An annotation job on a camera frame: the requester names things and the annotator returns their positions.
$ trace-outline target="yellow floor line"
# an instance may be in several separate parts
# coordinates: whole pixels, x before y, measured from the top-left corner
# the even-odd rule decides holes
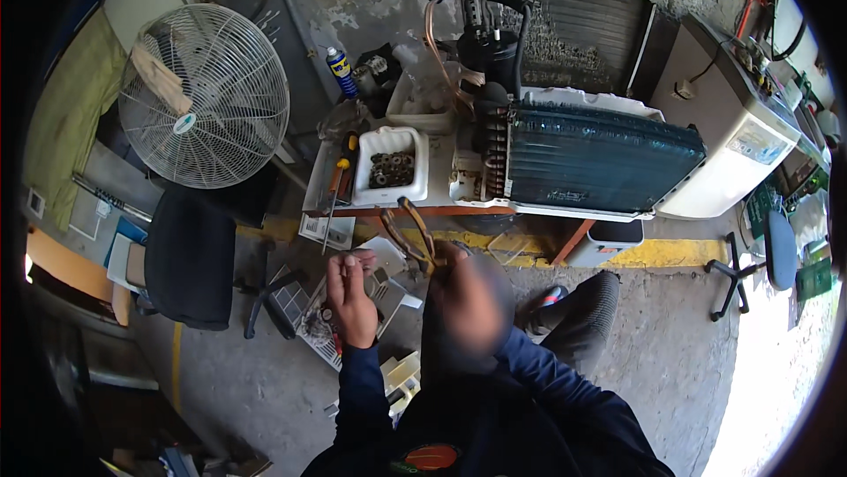
[[[275,240],[291,241],[297,236],[300,223],[294,219],[267,218],[263,229],[239,226],[237,233],[247,237],[270,237]],[[403,236],[419,249],[424,248],[424,239],[417,229],[401,229]],[[376,235],[368,225],[356,225],[353,238],[356,242],[365,241]],[[436,240],[462,241],[475,249],[487,249],[495,237],[478,235],[472,232],[455,230],[434,230]],[[510,267],[550,268],[550,261],[541,255],[550,255],[556,250],[556,242],[548,237],[527,235],[524,251],[509,263]],[[621,268],[676,268],[697,267],[709,260],[726,261],[727,254],[722,240],[644,240],[637,248],[621,252],[602,267]]]
[[[182,414],[180,401],[180,345],[182,342],[182,323],[174,324],[174,344],[171,346],[170,389],[171,401],[177,413]]]

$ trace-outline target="hand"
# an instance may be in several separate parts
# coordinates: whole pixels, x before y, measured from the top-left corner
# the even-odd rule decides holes
[[[356,348],[370,348],[376,338],[376,305],[364,289],[364,277],[375,263],[376,253],[369,249],[336,254],[327,262],[327,302],[342,340]]]
[[[447,331],[469,352],[493,354],[503,335],[503,314],[477,265],[479,260],[469,259],[449,242],[439,242],[436,251],[453,268],[447,289],[434,297]]]

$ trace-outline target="blue spray can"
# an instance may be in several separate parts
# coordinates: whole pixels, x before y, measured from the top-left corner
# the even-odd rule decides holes
[[[344,96],[347,98],[357,97],[359,90],[356,89],[356,84],[353,82],[352,68],[347,62],[347,57],[335,47],[327,48],[326,53],[326,63],[330,66],[332,74],[335,75],[339,87],[344,91]]]

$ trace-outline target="fan guard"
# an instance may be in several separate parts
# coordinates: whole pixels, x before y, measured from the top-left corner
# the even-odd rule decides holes
[[[190,111],[176,114],[127,59],[120,121],[139,157],[183,186],[213,189],[256,174],[288,125],[288,79],[259,27],[228,8],[188,4],[139,33],[154,58],[182,79]]]

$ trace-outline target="pliers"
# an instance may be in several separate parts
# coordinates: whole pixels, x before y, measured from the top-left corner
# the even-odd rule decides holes
[[[388,234],[397,243],[397,245],[400,246],[400,248],[405,251],[409,257],[418,260],[418,265],[420,265],[421,271],[429,276],[435,271],[435,268],[445,265],[446,261],[444,259],[435,258],[435,239],[432,238],[432,233],[430,233],[426,228],[424,219],[421,218],[420,213],[418,213],[418,208],[415,207],[406,196],[401,196],[397,199],[397,204],[400,208],[409,213],[414,220],[415,225],[418,226],[418,230],[421,231],[423,246],[426,248],[426,253],[421,252],[413,243],[402,235],[400,229],[397,229],[397,225],[394,223],[394,213],[391,212],[390,208],[380,208],[379,219],[382,220],[382,225],[386,228],[386,231],[388,231]]]

